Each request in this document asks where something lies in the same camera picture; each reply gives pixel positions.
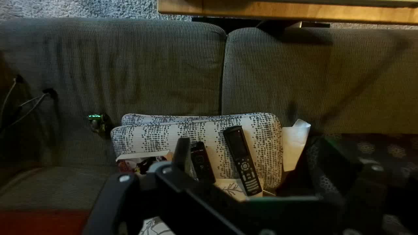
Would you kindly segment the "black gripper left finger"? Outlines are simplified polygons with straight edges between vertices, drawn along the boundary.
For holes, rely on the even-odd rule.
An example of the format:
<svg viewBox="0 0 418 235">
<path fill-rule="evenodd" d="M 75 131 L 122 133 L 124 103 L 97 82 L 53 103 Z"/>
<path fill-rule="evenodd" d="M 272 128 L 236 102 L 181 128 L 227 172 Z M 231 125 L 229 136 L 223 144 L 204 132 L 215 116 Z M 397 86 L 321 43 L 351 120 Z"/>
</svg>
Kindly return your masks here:
<svg viewBox="0 0 418 235">
<path fill-rule="evenodd" d="M 184 172 L 190 140 L 180 137 L 171 162 L 157 162 L 143 176 L 110 175 L 100 189 L 82 235 L 138 235 L 142 221 L 171 210 L 191 179 Z"/>
</svg>

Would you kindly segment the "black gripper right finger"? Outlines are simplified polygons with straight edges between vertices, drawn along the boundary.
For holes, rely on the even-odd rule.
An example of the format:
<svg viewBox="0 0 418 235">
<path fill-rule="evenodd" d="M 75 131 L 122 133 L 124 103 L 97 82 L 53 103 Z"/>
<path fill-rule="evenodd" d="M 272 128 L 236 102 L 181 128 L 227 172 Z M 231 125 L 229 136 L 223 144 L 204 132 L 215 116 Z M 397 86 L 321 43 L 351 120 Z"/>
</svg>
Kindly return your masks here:
<svg viewBox="0 0 418 235">
<path fill-rule="evenodd" d="M 310 139 L 304 149 L 312 184 L 336 206 L 338 235 L 416 235 L 418 178 L 391 182 L 391 171 L 380 163 L 363 163 L 338 150 L 333 139 Z"/>
</svg>

